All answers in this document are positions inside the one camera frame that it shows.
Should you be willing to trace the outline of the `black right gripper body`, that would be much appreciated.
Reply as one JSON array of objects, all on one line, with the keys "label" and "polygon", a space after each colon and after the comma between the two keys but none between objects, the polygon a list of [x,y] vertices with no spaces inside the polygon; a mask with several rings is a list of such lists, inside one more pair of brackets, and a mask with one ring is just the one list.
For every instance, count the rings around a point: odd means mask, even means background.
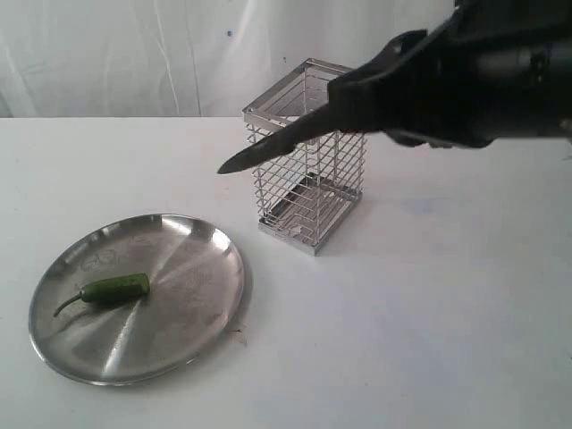
[{"label": "black right gripper body", "polygon": [[397,67],[404,146],[554,134],[554,3],[457,1]]}]

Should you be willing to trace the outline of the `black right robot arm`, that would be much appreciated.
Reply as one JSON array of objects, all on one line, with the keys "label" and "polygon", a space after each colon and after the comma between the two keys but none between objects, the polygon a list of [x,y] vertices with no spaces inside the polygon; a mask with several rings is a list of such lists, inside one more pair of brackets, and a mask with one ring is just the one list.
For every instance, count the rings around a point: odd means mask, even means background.
[{"label": "black right robot arm", "polygon": [[406,147],[571,136],[571,4],[458,1],[328,85],[338,130]]}]

